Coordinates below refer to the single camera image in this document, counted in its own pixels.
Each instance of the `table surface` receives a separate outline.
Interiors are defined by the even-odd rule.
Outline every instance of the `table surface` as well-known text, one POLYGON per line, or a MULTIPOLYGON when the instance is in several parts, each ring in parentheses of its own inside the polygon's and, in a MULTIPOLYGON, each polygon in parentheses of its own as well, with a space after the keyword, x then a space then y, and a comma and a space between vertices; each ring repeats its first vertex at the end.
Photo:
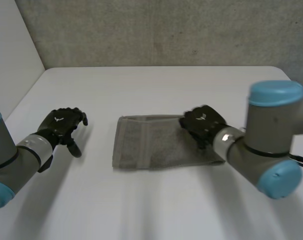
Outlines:
MULTIPOLYGON (((0 209, 0 240, 303 240, 303 182, 271 200, 228 164, 160 171, 113 170, 117 120, 181 114, 203 104, 243 127, 252 83, 287 80, 278 68, 75 67, 47 70, 6 121, 15 143, 53 109, 79 107, 89 126, 60 146, 0 209)), ((303 136, 292 151, 303 155, 303 136)))

